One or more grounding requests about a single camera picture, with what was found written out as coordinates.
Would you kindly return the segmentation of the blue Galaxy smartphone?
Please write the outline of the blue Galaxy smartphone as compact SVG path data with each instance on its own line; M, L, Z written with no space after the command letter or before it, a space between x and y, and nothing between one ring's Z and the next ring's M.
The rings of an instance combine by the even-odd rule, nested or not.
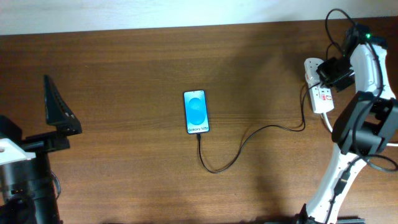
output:
M186 127L188 134L201 134L210 131L206 96L204 90L183 93Z

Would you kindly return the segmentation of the white power strip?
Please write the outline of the white power strip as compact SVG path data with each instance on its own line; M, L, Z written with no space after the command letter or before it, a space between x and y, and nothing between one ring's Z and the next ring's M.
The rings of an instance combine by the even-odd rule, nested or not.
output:
M331 90L322 85L317 68L323 63L320 58L307 58L304 61L305 80L310 89L312 110L316 114L323 114L334 109Z

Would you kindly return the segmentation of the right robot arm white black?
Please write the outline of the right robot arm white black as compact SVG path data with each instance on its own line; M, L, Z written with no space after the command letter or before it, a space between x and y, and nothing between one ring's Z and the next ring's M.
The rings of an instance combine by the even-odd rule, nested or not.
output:
M365 166L378 169L371 159L397 131L397 99L386 72L387 43L358 23L348 29L342 57L304 62L312 102L326 103L331 87L355 85L356 94L335 121L333 152L321 184L312 199L294 217L294 223L339 223L338 212L355 178Z

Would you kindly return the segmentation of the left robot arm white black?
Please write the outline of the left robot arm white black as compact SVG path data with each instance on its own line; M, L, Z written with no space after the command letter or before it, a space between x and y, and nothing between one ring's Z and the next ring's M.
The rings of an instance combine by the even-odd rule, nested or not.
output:
M60 181L49 153L70 148L69 136L83 132L52 78L44 76L46 123L55 130L24 138L22 129L1 116L1 223L61 223Z

